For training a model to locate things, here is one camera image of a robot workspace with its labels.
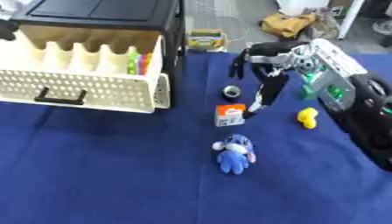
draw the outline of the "white basket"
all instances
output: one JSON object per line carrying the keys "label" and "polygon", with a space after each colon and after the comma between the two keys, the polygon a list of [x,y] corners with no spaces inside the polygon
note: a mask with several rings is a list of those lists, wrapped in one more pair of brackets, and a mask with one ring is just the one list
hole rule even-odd
{"label": "white basket", "polygon": [[[45,68],[47,66],[32,69],[33,66],[15,63],[18,55],[23,55],[15,50],[15,43],[4,41],[0,43],[0,49],[9,55],[0,57],[0,101],[139,113],[152,113],[155,108],[167,109],[170,107],[170,87],[168,76],[161,73],[161,43],[162,37],[157,35],[146,75],[134,75],[56,71]],[[86,95],[81,105],[37,101],[44,89],[48,90],[45,98],[50,100],[71,102],[78,99],[82,91]]]}

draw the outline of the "small box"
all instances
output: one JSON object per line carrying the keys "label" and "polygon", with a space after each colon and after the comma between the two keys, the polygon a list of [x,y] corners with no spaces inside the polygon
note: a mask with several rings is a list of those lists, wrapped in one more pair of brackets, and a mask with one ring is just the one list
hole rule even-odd
{"label": "small box", "polygon": [[215,126],[233,126],[245,123],[243,113],[246,110],[245,104],[220,105],[215,111]]}
{"label": "small box", "polygon": [[336,18],[343,18],[350,9],[353,0],[331,0],[329,7],[331,14]]}

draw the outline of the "plastic basket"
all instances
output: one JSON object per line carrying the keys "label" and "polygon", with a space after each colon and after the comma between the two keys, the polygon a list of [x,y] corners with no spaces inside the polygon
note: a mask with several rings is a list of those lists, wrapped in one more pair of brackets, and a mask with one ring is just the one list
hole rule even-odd
{"label": "plastic basket", "polygon": [[[161,73],[163,41],[158,33],[152,36],[147,71],[134,75],[53,69],[54,62],[45,59],[42,51],[34,48],[36,45],[32,48],[33,43],[19,33],[16,41],[0,43],[2,52],[8,54],[0,55],[0,101],[140,113],[167,109],[170,87],[168,76]],[[32,59],[42,64],[34,64]]]}

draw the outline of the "orange and white box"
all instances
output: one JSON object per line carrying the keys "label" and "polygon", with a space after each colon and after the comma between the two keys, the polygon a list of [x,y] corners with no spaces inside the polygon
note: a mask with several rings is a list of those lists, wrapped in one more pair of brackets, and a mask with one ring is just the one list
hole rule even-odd
{"label": "orange and white box", "polygon": [[240,125],[245,123],[243,113],[246,110],[245,104],[219,105],[215,111],[215,126],[224,127]]}

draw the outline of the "colorful toy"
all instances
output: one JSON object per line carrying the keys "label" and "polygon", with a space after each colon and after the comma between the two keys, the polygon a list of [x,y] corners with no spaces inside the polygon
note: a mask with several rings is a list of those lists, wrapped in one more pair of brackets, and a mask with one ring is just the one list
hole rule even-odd
{"label": "colorful toy", "polygon": [[146,74],[152,53],[140,54],[134,51],[129,54],[128,74]]}
{"label": "colorful toy", "polygon": [[306,108],[298,113],[297,119],[305,128],[312,130],[317,127],[316,116],[318,114],[319,112],[315,108]]}
{"label": "colorful toy", "polygon": [[223,142],[216,142],[213,149],[223,151],[218,155],[217,162],[224,173],[233,171],[234,174],[240,175],[249,167],[249,163],[256,162],[253,144],[242,135],[232,135]]}

